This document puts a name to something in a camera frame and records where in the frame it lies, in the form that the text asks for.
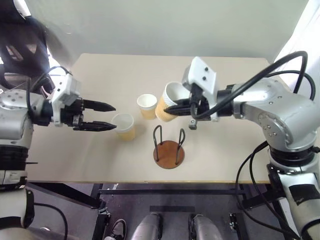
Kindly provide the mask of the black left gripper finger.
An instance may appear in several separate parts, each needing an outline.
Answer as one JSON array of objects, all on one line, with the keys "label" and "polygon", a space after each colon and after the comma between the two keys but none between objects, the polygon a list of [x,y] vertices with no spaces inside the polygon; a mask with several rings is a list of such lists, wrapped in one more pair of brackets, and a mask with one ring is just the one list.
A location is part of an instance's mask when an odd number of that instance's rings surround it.
[{"label": "black left gripper finger", "polygon": [[83,107],[85,109],[91,109],[97,112],[112,112],[116,110],[115,107],[105,102],[93,101],[93,100],[87,100],[87,99],[83,100]]},{"label": "black left gripper finger", "polygon": [[89,132],[104,132],[115,129],[117,126],[103,121],[82,122],[81,130]]}]

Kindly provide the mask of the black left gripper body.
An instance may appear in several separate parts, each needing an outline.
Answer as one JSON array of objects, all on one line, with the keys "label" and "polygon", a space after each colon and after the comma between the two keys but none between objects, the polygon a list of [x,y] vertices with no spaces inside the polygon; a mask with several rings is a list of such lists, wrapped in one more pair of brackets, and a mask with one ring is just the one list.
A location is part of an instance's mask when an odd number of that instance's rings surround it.
[{"label": "black left gripper body", "polygon": [[84,100],[76,99],[70,106],[65,105],[60,109],[60,121],[62,124],[72,127],[75,131],[81,131],[83,123]]}]

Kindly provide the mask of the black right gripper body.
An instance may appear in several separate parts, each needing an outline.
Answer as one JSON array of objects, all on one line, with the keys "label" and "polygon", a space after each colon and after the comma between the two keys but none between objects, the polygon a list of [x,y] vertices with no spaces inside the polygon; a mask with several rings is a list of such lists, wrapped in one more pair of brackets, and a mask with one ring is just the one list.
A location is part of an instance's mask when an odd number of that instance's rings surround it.
[{"label": "black right gripper body", "polygon": [[203,90],[193,83],[190,90],[190,114],[193,118],[209,118],[208,100],[203,96]]}]

